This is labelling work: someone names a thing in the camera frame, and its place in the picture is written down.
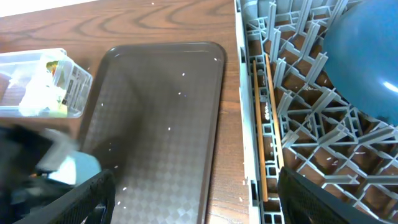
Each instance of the plastic tray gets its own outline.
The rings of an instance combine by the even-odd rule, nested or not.
[[[126,45],[102,59],[81,150],[116,175],[115,223],[203,223],[224,53],[212,43]]]

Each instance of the wooden chopstick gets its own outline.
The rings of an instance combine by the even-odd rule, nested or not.
[[[276,148],[278,152],[278,163],[279,163],[279,169],[281,169],[283,166],[285,166],[285,162],[284,162],[284,154],[282,152],[282,143],[280,140],[279,120],[278,120],[278,114],[275,102],[274,84],[272,82],[271,67],[269,65],[268,54],[266,54],[266,61],[267,61],[268,90],[271,99],[272,118],[274,120],[274,131],[276,138]]]
[[[254,98],[256,107],[256,120],[257,120],[257,139],[258,139],[258,150],[260,157],[260,175],[262,185],[262,200],[268,202],[268,189],[267,189],[267,173],[266,173],[266,157],[264,152],[264,139],[262,136],[262,124],[261,124],[261,110],[260,110],[260,95],[259,95],[259,81],[257,77],[256,61],[253,60],[253,72],[254,72]]]

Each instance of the wooden table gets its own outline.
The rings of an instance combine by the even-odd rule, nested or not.
[[[234,0],[100,0],[0,18],[0,52],[61,47],[94,77],[105,52],[122,44],[212,41],[227,53],[211,178],[208,221],[247,223],[243,185]],[[80,119],[0,119],[69,131]]]

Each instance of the plastic storage box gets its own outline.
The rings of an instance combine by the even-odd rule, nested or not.
[[[77,118],[92,81],[64,49],[0,54],[0,116]]]

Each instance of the dishwasher rack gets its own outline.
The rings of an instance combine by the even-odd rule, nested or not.
[[[398,221],[397,128],[349,104],[323,70],[328,56],[322,52],[322,45],[328,28],[360,2],[236,0],[244,169],[251,223],[284,223],[277,194],[279,167],[265,54],[270,56],[274,74],[285,165],[384,223]],[[262,202],[261,194],[253,60],[260,82],[268,202]]]

